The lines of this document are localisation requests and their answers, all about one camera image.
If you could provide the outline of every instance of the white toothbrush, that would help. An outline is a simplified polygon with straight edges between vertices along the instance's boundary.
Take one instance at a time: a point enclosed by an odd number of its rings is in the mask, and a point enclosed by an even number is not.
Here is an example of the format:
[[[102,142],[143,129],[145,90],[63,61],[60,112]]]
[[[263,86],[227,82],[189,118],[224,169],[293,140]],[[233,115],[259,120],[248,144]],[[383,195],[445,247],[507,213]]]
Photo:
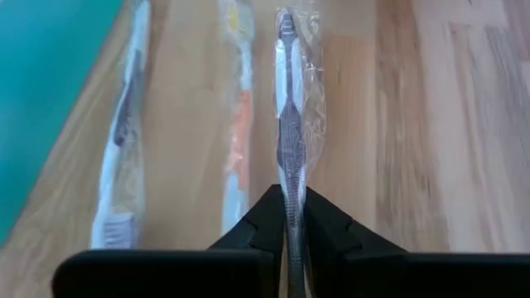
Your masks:
[[[249,134],[253,121],[252,44],[254,20],[252,3],[229,0],[226,3],[228,33],[241,57],[240,95],[235,109],[228,177],[224,187],[221,233],[225,234],[248,211]]]
[[[99,177],[99,202],[91,232],[91,248],[134,248],[140,233],[144,210],[143,159],[139,129],[139,108],[149,47],[151,3],[134,0],[132,33],[126,53],[123,72],[123,90],[110,125],[103,165]],[[128,161],[126,153],[134,152],[134,161]],[[135,184],[115,185],[122,169],[135,167]],[[133,197],[127,201],[120,191]]]

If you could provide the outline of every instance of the wrapped toothbrush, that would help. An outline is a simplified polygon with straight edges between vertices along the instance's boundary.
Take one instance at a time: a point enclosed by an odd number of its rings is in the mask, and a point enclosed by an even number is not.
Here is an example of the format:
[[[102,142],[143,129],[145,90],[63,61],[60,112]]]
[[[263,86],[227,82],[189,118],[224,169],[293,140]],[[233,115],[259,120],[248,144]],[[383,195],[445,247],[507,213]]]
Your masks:
[[[233,118],[223,197],[221,233],[224,234],[248,211],[249,137],[253,125],[254,20],[253,5],[249,0],[219,0],[219,12],[224,34],[238,61],[229,100]]]
[[[288,291],[305,297],[303,209],[306,182],[324,144],[325,96],[318,12],[281,8],[276,15],[277,163],[287,217]]]
[[[91,248],[135,248],[142,228],[145,190],[140,110],[145,84],[151,4],[132,0],[132,30],[123,89],[113,114],[99,177]]]

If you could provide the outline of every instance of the wood grain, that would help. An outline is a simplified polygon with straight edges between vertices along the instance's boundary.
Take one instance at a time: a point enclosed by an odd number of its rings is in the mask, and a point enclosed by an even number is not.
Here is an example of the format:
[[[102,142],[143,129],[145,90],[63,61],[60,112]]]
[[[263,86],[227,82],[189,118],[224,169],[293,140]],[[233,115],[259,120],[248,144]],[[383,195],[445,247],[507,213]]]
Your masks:
[[[530,2],[525,0],[504,0],[504,7],[517,48],[519,59],[530,61]]]
[[[422,58],[412,2],[378,1],[378,230],[415,250],[447,250],[427,138]]]
[[[279,2],[254,2],[253,202],[277,182]],[[203,249],[219,236],[235,58],[216,5],[153,1],[143,248]],[[328,123],[310,187],[409,250],[530,252],[529,9],[321,1]],[[88,247],[127,31],[124,13],[0,251],[1,297],[49,296],[55,267]]]

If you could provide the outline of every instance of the toothbrush head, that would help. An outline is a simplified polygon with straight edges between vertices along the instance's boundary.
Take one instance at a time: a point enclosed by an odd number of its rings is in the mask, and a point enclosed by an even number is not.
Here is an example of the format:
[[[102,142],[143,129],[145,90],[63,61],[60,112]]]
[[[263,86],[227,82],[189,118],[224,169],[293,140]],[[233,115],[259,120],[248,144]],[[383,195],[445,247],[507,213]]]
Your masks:
[[[241,45],[254,39],[254,15],[249,0],[229,0],[227,8],[228,32]]]
[[[130,213],[114,214],[107,218],[103,226],[103,248],[135,248],[134,220],[134,215]]]
[[[287,44],[291,44],[298,37],[292,14],[286,8],[283,8],[278,14],[278,18],[280,25],[278,28],[278,38]]]

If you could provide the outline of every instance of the toothbrush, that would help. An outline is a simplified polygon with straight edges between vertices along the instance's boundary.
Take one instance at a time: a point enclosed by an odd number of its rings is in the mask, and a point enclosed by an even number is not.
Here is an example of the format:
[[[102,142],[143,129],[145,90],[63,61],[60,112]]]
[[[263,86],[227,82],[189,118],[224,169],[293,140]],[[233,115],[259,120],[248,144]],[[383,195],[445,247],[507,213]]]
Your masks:
[[[253,121],[252,44],[254,39],[253,9],[250,1],[229,0],[227,26],[232,42],[241,58],[240,94],[236,104],[233,135],[228,161],[228,177],[224,187],[223,221],[225,234],[248,211],[249,134]]]
[[[306,202],[306,144],[300,39],[291,13],[277,14],[276,108],[279,122],[277,162],[285,196],[289,297],[305,297],[303,208]]]
[[[151,3],[132,0],[132,33],[126,52],[123,89],[110,125],[99,177],[99,202],[91,248],[134,248],[144,210],[139,113],[143,95]]]

